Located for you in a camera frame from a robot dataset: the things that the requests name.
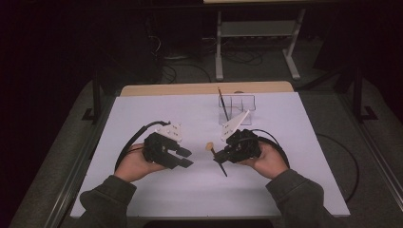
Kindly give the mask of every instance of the white table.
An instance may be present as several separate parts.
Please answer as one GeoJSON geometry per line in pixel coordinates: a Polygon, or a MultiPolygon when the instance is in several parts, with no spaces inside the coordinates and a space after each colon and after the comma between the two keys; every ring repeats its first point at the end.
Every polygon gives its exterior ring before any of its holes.
{"type": "MultiPolygon", "coordinates": [[[[324,205],[329,212],[336,216],[350,215],[298,94],[254,95],[257,110],[252,125],[241,129],[259,128],[273,134],[287,153],[291,167],[324,188],[324,205]]],[[[79,194],[96,187],[113,173],[122,148],[143,125],[170,121],[182,125],[180,145],[193,153],[188,159],[194,164],[188,168],[166,169],[134,182],[138,189],[128,206],[129,217],[261,219],[279,216],[274,200],[264,187],[269,180],[248,166],[229,161],[223,164],[226,178],[211,152],[205,151],[207,142],[213,142],[216,151],[225,146],[220,139],[218,101],[218,94],[117,98],[79,194]]],[[[142,143],[157,127],[151,127],[137,143],[142,143]]],[[[84,208],[77,200],[70,215],[80,217],[83,213],[84,208]]]]}

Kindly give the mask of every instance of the dark background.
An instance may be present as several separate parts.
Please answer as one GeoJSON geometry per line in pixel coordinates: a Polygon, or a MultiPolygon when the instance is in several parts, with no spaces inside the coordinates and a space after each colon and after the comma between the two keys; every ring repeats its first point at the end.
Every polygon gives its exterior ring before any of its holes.
{"type": "MultiPolygon", "coordinates": [[[[107,8],[110,3],[78,2],[0,3],[1,227],[10,223],[76,97],[95,70],[109,94],[127,84],[153,84],[161,77],[161,63],[150,54],[155,44],[147,39],[148,34],[159,36],[172,48],[197,54],[201,38],[215,33],[214,11],[175,12],[174,16],[171,12],[87,11],[82,9],[107,8]]],[[[397,1],[309,8],[299,36],[326,40],[316,67],[332,69],[346,62],[360,67],[400,121],[402,11],[397,1]]],[[[227,15],[240,19],[239,13],[227,15]]],[[[260,10],[242,19],[267,14],[260,10]]]]}

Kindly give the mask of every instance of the gray sleeve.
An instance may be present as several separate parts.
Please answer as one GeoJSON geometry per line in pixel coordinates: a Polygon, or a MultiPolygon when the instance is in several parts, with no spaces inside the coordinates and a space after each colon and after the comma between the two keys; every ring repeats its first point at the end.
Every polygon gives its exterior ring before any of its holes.
{"type": "Polygon", "coordinates": [[[287,228],[347,227],[323,206],[323,188],[287,170],[266,185],[281,212],[287,228]]]}
{"type": "Polygon", "coordinates": [[[127,205],[136,186],[115,176],[109,176],[104,183],[80,196],[86,211],[74,227],[126,227],[127,205]]]}

